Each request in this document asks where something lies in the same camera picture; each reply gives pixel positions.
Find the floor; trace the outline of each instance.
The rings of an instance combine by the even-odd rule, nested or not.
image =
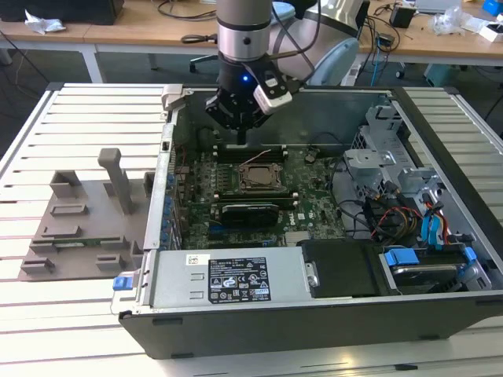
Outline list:
[[[54,51],[30,51],[28,58],[53,82],[90,82],[86,66],[78,53]],[[103,53],[101,60],[108,82],[185,82],[215,83],[218,74],[218,62],[209,61],[199,65],[199,73],[189,73],[189,59],[194,56],[158,55],[159,70],[151,71],[146,55],[132,53]],[[409,64],[406,76],[397,79],[395,73],[398,64],[387,64],[377,85],[382,86],[427,86],[423,73],[423,64]],[[0,156],[16,136],[24,121],[29,116],[37,100],[35,93],[22,89],[21,93],[13,84],[16,81],[31,88],[41,95],[46,87],[44,80],[26,61],[21,62],[19,53],[13,54],[13,63],[8,67],[0,66]],[[358,85],[368,86],[372,72],[364,72],[357,81]],[[495,68],[468,68],[459,71],[448,86],[457,88],[470,105],[484,117],[494,102],[503,95],[500,87],[503,82],[503,70]],[[503,102],[491,113],[488,119],[494,130],[503,133]]]

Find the sticker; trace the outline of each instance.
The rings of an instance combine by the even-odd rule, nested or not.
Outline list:
[[[205,264],[212,304],[271,300],[265,258],[210,259]]]
[[[186,265],[207,265],[209,254],[187,254]]]

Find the motherboard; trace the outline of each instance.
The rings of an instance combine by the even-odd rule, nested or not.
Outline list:
[[[182,248],[295,246],[345,237],[329,192],[336,158],[311,154],[276,147],[178,158]]]

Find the blue latch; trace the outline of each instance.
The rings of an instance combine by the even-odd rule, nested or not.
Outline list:
[[[464,255],[468,259],[468,264],[477,260],[477,254],[470,246],[464,248]]]
[[[416,251],[409,248],[391,249],[384,253],[387,265],[418,265]]]
[[[424,216],[423,224],[421,225],[421,239],[424,242],[428,242],[428,245],[435,246],[436,250],[442,249],[442,245],[439,245],[437,240],[439,228],[440,219],[438,216]]]
[[[431,222],[430,233],[428,234],[428,244],[437,246],[439,243],[437,242],[437,232],[440,228],[440,219],[438,216],[433,217],[433,221]]]
[[[112,287],[114,291],[129,291],[133,289],[133,277],[118,276],[114,278]]]

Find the gray plastic stand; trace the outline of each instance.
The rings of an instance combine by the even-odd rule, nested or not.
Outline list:
[[[110,278],[140,268],[153,172],[129,181],[120,156],[117,148],[101,150],[98,163],[110,181],[80,181],[73,170],[54,173],[54,194],[18,280]]]

